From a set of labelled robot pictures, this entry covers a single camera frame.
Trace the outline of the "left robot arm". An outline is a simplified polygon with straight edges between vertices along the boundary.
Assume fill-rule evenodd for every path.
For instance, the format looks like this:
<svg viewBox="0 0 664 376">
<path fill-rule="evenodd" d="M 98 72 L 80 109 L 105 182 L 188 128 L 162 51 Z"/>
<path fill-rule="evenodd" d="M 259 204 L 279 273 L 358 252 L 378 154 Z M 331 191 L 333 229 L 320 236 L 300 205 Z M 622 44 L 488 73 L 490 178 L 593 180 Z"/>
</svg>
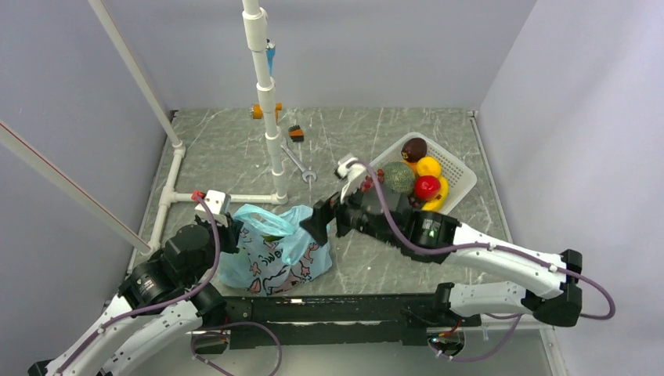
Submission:
<svg viewBox="0 0 664 376">
<path fill-rule="evenodd" d="M 128 375 L 177 337 L 227 322 L 226 300 L 203 275 L 221 251 L 236 254 L 242 223 L 197 218 L 137 265 L 99 319 L 62 355 L 41 360 L 29 375 Z"/>
</svg>

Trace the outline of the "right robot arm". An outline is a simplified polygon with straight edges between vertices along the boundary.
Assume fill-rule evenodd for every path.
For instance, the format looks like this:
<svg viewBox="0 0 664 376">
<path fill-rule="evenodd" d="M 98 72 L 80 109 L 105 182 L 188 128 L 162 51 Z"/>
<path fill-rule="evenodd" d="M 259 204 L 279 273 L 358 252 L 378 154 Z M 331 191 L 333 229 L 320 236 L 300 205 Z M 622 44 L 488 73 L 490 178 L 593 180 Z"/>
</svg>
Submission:
<svg viewBox="0 0 664 376">
<path fill-rule="evenodd" d="M 418 262 L 444 262 L 480 269 L 504 283 L 472 287 L 440 284 L 431 314 L 441 325 L 485 313 L 530 314 L 556 327 L 573 327 L 581 316 L 583 292 L 579 275 L 583 256 L 568 249 L 559 254 L 532 251 L 481 233 L 466 223 L 435 211 L 411 206 L 407 196 L 388 192 L 382 204 L 375 192 L 339 193 L 318 201 L 300 222 L 303 230 L 325 245 L 327 226 L 337 236 L 354 230 L 397 247 Z"/>
</svg>

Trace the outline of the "light blue plastic bag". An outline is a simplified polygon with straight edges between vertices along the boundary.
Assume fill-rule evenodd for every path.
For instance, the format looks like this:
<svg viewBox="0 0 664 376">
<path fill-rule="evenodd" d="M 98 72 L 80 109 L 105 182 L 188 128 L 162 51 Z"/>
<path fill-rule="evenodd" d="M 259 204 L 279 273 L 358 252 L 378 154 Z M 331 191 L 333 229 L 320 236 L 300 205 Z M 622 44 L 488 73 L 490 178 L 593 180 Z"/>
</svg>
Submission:
<svg viewBox="0 0 664 376">
<path fill-rule="evenodd" d="M 319 245 L 300 227 L 312 208 L 297 205 L 275 214 L 259 206 L 245 204 L 233 215 L 243 226 L 239 235 L 240 253 L 221 254 L 220 281 L 228 287 L 269 296 L 306 284 L 326 273 L 333 265 L 330 245 Z M 264 235 L 281 237 L 267 242 Z"/>
</svg>

